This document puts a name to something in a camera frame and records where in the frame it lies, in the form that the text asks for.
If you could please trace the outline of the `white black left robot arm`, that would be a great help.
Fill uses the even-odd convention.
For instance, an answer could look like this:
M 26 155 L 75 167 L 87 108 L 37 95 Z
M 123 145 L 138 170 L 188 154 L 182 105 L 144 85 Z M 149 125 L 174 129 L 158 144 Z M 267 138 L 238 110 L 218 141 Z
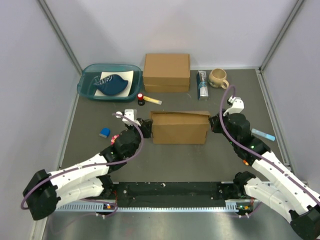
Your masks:
M 88 160 L 53 172 L 37 171 L 22 192 L 21 209 L 39 221 L 74 201 L 109 198 L 114 191 L 110 173 L 140 153 L 144 139 L 151 137 L 152 124 L 151 119 L 130 121 L 110 146 Z

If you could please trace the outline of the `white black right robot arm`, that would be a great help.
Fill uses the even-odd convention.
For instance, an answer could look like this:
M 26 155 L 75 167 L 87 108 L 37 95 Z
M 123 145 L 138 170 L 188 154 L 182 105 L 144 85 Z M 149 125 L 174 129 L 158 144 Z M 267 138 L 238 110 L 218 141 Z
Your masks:
M 211 131 L 223 134 L 234 152 L 270 184 L 245 171 L 236 174 L 233 192 L 239 198 L 255 198 L 281 215 L 303 240 L 320 236 L 320 194 L 298 179 L 261 139 L 251 132 L 241 113 L 209 118 Z

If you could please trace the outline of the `brown cardboard box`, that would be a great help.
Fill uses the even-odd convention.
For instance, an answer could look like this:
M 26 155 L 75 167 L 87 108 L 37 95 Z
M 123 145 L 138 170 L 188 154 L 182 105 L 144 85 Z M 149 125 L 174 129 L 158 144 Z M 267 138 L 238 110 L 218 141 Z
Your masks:
M 203 145 L 210 128 L 209 111 L 151 111 L 152 140 L 158 145 Z

